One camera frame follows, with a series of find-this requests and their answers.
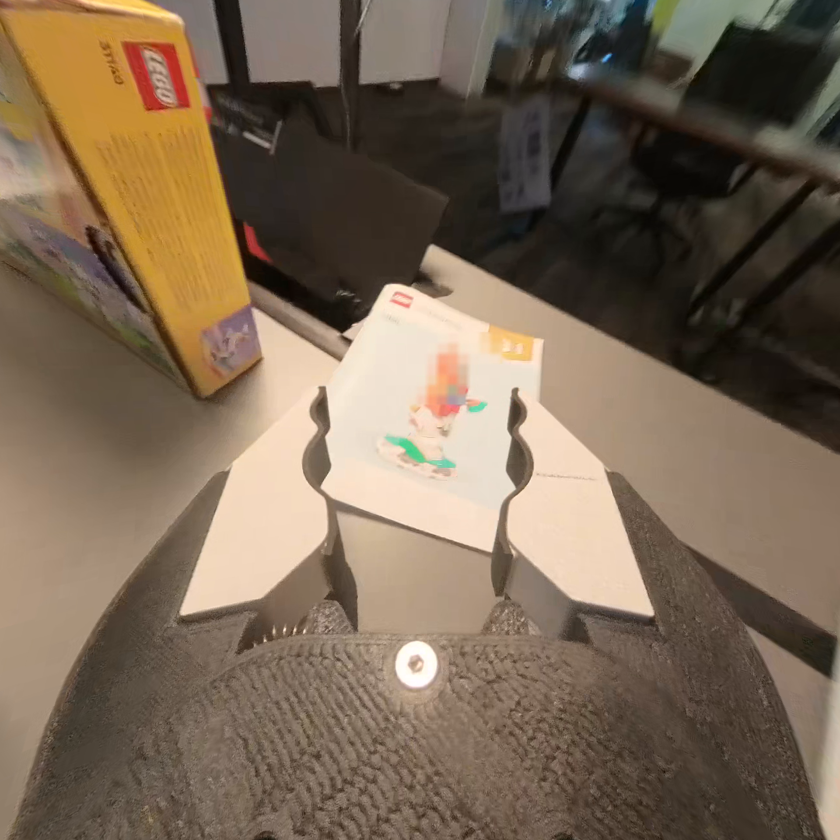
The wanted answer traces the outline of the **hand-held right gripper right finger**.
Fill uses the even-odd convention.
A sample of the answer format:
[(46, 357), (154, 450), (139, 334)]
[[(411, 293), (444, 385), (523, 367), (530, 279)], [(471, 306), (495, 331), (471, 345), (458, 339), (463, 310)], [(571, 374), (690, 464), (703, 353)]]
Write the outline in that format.
[(511, 394), (511, 491), (490, 575), (532, 621), (653, 621), (655, 609), (607, 468), (531, 394)]

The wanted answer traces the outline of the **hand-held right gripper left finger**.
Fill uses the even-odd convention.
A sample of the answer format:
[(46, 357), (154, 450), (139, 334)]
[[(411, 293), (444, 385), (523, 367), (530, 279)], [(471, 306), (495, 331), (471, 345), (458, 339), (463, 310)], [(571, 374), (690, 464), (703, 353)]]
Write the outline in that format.
[(330, 593), (337, 538), (325, 387), (311, 388), (227, 469), (178, 616), (254, 610), (300, 621)]

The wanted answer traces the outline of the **seahorse instruction booklet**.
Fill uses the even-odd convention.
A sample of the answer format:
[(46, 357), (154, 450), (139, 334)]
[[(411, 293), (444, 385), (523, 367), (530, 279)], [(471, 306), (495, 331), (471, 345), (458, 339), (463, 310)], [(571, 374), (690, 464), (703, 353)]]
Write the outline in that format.
[(512, 491), (515, 390), (539, 396), (543, 340), (385, 287), (327, 385), (323, 488), (362, 513), (490, 553)]

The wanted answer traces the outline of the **yellow lego box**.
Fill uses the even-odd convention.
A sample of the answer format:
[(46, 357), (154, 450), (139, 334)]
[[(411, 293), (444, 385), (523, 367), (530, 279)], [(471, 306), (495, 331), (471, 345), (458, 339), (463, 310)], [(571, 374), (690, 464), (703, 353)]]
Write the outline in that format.
[(208, 398), (262, 358), (182, 19), (1, 3), (2, 263)]

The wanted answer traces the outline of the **printed paper sheet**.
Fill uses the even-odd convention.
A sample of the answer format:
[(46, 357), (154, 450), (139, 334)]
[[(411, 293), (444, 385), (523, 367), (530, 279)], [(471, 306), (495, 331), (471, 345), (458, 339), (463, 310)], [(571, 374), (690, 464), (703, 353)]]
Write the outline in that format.
[(551, 201), (550, 98), (536, 93), (501, 114), (497, 183), (503, 214), (549, 206)]

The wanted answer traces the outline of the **long brown table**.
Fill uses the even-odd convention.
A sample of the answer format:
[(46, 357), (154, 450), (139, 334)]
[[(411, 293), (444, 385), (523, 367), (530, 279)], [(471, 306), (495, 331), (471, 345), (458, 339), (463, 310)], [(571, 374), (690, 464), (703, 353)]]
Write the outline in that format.
[(719, 108), (692, 104), (676, 89), (637, 73), (611, 69), (599, 62), (572, 66), (559, 78), (562, 89), (571, 91), (579, 105), (563, 136), (551, 168), (556, 188), (594, 102), (630, 114), (643, 125), (673, 131), (704, 141), (720, 151), (744, 159), (753, 171), (764, 169), (800, 178), (802, 184), (742, 247), (724, 263), (692, 298), (686, 321), (692, 320), (781, 229), (805, 200), (817, 190), (838, 193), (838, 151), (787, 129), (727, 115)]

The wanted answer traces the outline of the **black light stand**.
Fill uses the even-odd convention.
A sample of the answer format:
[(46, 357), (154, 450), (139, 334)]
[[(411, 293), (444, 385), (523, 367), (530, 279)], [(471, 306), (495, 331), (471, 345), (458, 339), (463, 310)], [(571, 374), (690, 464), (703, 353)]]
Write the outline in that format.
[(356, 151), (359, 141), (363, 9), (362, 1), (339, 1), (339, 94), (343, 141), (349, 151)]

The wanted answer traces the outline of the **black office chair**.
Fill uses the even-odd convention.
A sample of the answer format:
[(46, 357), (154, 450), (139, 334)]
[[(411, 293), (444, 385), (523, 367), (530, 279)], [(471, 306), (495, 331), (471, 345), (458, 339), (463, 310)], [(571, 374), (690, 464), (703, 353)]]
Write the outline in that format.
[(838, 58), (826, 32), (733, 21), (691, 78), (686, 102), (753, 123), (790, 127), (804, 114)]

